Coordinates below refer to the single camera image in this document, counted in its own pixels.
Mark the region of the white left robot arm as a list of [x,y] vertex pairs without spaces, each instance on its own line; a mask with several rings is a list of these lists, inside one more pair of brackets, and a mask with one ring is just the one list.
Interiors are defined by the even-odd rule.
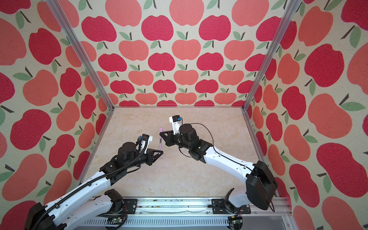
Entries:
[[137,199],[123,198],[111,186],[142,165],[151,166],[162,155],[162,150],[148,148],[148,141],[126,142],[109,162],[88,181],[46,205],[37,203],[30,208],[26,230],[73,230],[82,223],[103,217],[115,223],[115,229],[135,214]]

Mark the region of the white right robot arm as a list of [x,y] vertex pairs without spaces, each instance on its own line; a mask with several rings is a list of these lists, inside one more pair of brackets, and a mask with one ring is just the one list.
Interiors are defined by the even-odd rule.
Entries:
[[262,161],[250,163],[220,151],[213,144],[200,139],[195,130],[190,133],[164,131],[160,133],[166,146],[177,145],[188,150],[196,161],[215,166],[233,175],[245,184],[245,188],[232,188],[221,204],[229,213],[236,213],[246,205],[254,205],[261,210],[274,210],[272,199],[278,189],[278,183],[269,167]]

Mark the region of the pink pen cap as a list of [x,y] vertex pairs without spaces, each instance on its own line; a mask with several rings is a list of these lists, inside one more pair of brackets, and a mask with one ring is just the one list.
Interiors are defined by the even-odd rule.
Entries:
[[162,137],[161,137],[161,133],[162,133],[162,131],[163,131],[163,128],[161,127],[160,129],[159,129],[159,138],[160,138],[160,143],[162,142]]

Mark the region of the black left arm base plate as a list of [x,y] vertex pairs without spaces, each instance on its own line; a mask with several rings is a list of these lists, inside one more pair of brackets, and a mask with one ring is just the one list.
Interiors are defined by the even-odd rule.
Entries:
[[114,214],[135,214],[137,209],[137,199],[119,199],[114,202],[112,210]]

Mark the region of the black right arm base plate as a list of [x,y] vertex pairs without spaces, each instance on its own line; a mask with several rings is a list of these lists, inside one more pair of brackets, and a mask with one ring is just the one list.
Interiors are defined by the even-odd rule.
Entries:
[[240,208],[235,207],[229,201],[225,201],[225,199],[212,199],[211,205],[209,207],[212,208],[213,214],[251,214],[251,209],[249,206],[245,205]]

